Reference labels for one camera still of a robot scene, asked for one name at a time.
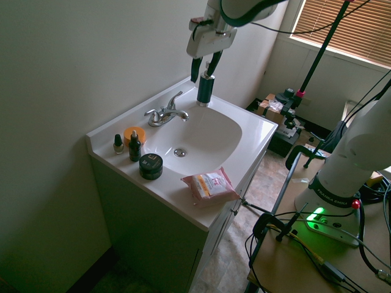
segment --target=wooden table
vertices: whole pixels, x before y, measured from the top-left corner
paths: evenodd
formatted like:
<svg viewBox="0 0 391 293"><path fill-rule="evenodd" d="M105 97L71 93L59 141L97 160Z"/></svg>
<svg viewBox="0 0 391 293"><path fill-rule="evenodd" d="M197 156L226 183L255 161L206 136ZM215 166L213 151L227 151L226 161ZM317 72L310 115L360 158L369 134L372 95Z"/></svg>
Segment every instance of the wooden table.
<svg viewBox="0 0 391 293"><path fill-rule="evenodd" d="M292 179L279 204L276 214L295 211L294 198L301 193L307 183L297 183L299 178L311 180L315 173L322 167L324 160L314 159L309 168L305 169L308 157L302 155L292 175ZM377 279L374 273L363 262L359 249L350 247L342 242L326 236L314 233L305 227L302 222L296 222L293 226L298 231L298 236L326 261L353 279L369 293L391 292L391 286ZM347 292L341 287L325 281L314 268L302 247L295 241L284 237L282 242L277 242L277 232L268 231L262 243L257 245L256 257L253 264L255 273L261 285L272 293L314 293L314 292ZM365 206L365 235L364 242L383 261L390 263L389 233L382 212L382 203ZM380 262L367 252L368 259L377 268L389 273ZM247 279L257 284L252 272ZM247 287L248 292L256 286Z"/></svg>

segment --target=small bottle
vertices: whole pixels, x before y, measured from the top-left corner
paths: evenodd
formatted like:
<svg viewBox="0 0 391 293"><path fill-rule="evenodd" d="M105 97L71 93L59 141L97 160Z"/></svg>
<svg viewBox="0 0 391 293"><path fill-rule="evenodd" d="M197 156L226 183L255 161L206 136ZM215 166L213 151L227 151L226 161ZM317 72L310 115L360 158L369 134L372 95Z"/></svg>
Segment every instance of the small bottle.
<svg viewBox="0 0 391 293"><path fill-rule="evenodd" d="M132 132L130 137L129 157L133 162L137 162L141 158L141 143L135 130Z"/></svg>
<svg viewBox="0 0 391 293"><path fill-rule="evenodd" d="M116 154L123 153L123 143L120 134L116 134L114 137L114 144L112 145Z"/></svg>

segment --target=floor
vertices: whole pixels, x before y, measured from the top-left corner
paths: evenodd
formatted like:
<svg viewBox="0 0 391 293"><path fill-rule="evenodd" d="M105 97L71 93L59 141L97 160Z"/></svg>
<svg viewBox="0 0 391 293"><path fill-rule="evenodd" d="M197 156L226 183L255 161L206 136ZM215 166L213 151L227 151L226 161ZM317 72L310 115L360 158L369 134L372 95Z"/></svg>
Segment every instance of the floor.
<svg viewBox="0 0 391 293"><path fill-rule="evenodd" d="M297 145L307 143L310 134L302 131ZM288 174L285 158L267 151L255 174L246 198L248 202L271 210ZM248 257L244 241L261 212L241 207L218 248L197 280L191 293L241 293L247 286ZM148 284L119 261L94 287L91 293L155 293Z"/></svg>

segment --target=window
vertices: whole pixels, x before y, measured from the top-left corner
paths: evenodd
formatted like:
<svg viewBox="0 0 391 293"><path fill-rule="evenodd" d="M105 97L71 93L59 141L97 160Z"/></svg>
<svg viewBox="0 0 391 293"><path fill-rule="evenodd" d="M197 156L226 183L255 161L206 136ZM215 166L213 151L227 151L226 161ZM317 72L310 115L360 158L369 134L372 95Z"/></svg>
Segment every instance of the window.
<svg viewBox="0 0 391 293"><path fill-rule="evenodd" d="M364 2L350 3L345 14ZM332 23L342 4L343 0L305 0L294 31L312 31ZM328 32L329 28L291 38L321 45ZM341 20L328 48L391 67L391 1L371 0Z"/></svg>

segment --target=wall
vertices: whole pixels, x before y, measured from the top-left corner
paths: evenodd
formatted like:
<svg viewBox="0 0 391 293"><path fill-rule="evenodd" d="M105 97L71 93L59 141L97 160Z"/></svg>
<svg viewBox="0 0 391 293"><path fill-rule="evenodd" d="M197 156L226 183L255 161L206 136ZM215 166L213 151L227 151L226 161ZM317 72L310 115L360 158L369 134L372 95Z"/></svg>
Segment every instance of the wall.
<svg viewBox="0 0 391 293"><path fill-rule="evenodd" d="M299 1L289 2L281 29L292 30L298 5ZM318 48L291 41L287 35L280 34L260 83L258 97L264 99L269 93L280 93L287 87L298 90L317 52ZM296 113L333 130L341 119L345 102L349 99L359 101L385 72L385 68L327 52L305 90L305 97L311 100L310 105L301 104ZM379 92L387 81L384 79L373 94Z"/></svg>
<svg viewBox="0 0 391 293"><path fill-rule="evenodd" d="M190 74L205 4L0 3L0 276L21 292L65 292L110 247L84 135ZM241 28L215 94L248 105L275 37Z"/></svg>

